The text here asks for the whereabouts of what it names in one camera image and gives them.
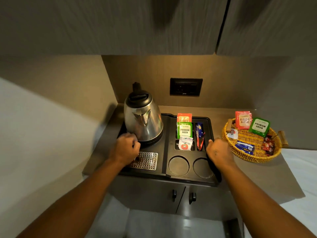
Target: black cabinet knob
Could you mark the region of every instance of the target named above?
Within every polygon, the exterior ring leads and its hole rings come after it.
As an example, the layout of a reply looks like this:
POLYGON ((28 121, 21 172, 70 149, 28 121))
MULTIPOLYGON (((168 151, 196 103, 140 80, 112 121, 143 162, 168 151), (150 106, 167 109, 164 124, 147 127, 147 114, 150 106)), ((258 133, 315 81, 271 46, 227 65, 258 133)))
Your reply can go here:
POLYGON ((174 189, 172 194, 173 202, 175 202, 176 196, 177 196, 177 190, 174 189))
POLYGON ((196 201, 196 193, 192 192, 189 194, 189 204, 196 201))

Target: white bed sheet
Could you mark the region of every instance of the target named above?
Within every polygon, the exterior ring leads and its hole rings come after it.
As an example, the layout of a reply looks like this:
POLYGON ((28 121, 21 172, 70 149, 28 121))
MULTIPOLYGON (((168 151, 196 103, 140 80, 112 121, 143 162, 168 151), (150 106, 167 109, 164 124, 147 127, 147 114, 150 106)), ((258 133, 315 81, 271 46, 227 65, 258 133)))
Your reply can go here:
MULTIPOLYGON (((306 197, 281 206, 317 236, 317 151, 282 149, 282 155, 306 197)), ((252 238, 245 225, 244 237, 252 238)))

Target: cabinet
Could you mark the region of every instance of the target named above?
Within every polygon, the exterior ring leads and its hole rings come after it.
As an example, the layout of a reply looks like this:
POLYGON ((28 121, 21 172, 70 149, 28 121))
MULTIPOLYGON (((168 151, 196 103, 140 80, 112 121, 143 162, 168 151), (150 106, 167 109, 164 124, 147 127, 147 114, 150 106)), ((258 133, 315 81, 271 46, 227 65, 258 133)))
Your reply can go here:
POLYGON ((229 191, 197 185, 186 186, 176 214, 208 220, 232 220, 239 216, 229 191))
POLYGON ((213 54, 227 0, 0 0, 0 55, 213 54))
POLYGON ((184 189, 178 183, 117 176, 109 193, 130 209, 175 214, 184 189))
POLYGON ((317 54, 317 0, 230 0, 218 55, 317 54))

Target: person's left hand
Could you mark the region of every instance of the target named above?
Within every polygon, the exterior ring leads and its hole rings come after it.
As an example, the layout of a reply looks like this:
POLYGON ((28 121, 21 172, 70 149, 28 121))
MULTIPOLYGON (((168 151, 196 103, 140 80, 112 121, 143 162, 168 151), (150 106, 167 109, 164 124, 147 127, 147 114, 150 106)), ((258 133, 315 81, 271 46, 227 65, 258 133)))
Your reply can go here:
POLYGON ((110 151, 110 158, 124 167, 139 155, 140 146, 141 144, 134 134, 123 134, 117 139, 114 148, 110 151))

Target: countertop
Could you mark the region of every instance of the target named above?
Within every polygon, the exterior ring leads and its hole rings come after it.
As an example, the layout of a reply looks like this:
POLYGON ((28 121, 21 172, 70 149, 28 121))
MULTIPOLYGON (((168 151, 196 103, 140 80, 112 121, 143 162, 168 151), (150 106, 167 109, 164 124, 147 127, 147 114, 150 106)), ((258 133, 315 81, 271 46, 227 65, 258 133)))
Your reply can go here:
MULTIPOLYGON (((224 125, 235 116, 236 109, 159 106, 161 113, 192 113, 211 120, 214 138, 221 138, 224 125)), ((124 121, 123 104, 118 104, 88 160, 83 175, 92 174, 107 158, 124 121)), ((304 193, 284 160, 282 154, 268 163, 251 163, 234 156, 239 168, 279 204, 302 198, 304 193)))

